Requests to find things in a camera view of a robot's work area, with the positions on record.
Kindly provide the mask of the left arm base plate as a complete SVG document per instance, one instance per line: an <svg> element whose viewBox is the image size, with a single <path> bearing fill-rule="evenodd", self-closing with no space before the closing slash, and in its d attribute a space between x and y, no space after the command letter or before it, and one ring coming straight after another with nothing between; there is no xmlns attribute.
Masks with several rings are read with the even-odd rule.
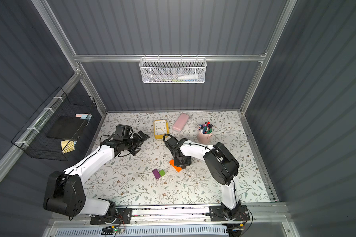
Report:
<svg viewBox="0 0 356 237"><path fill-rule="evenodd" d="M115 214L105 216L94 216L90 220L91 225L122 225L129 224L132 218L131 208L118 208Z"/></svg>

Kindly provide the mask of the orange building block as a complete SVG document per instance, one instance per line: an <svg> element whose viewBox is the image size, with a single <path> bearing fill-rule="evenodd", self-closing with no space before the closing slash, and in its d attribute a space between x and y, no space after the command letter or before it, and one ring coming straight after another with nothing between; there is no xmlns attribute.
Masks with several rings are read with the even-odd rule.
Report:
<svg viewBox="0 0 356 237"><path fill-rule="evenodd" d="M182 170L181 167L175 166L174 160L170 160L169 163L170 163L170 165L176 170L176 172L180 172L180 171Z"/></svg>

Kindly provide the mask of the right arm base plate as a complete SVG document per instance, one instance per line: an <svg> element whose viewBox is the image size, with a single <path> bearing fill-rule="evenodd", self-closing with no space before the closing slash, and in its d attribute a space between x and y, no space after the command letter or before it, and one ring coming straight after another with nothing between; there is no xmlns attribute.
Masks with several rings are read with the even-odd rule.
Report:
<svg viewBox="0 0 356 237"><path fill-rule="evenodd" d="M209 206L207 214L212 222L220 221L240 221L246 222L251 220L250 211L246 205L236 206L234 209L229 209L223 205Z"/></svg>

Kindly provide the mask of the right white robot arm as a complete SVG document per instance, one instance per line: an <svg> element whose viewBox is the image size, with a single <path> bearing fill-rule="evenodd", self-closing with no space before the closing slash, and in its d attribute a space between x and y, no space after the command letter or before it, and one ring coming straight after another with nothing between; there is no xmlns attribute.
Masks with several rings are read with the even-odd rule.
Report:
<svg viewBox="0 0 356 237"><path fill-rule="evenodd" d="M199 144L186 138L177 140L170 134L163 135L163 142L171 152L176 167L184 169L190 166L193 158L204 161L213 179L221 186L222 205L228 210L234 210L239 205L234 178L240 165L223 143Z"/></svg>

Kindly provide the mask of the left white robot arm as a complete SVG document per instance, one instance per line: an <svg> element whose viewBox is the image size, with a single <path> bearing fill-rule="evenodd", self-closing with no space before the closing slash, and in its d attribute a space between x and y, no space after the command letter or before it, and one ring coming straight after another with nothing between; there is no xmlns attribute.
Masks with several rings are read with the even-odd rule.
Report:
<svg viewBox="0 0 356 237"><path fill-rule="evenodd" d="M116 204L104 199L87 197L84 184L105 163L123 151L136 155L144 141L149 138L142 131L122 137L113 134L74 166L63 172L53 172L47 180L43 208L71 219L77 215L116 218L118 216Z"/></svg>

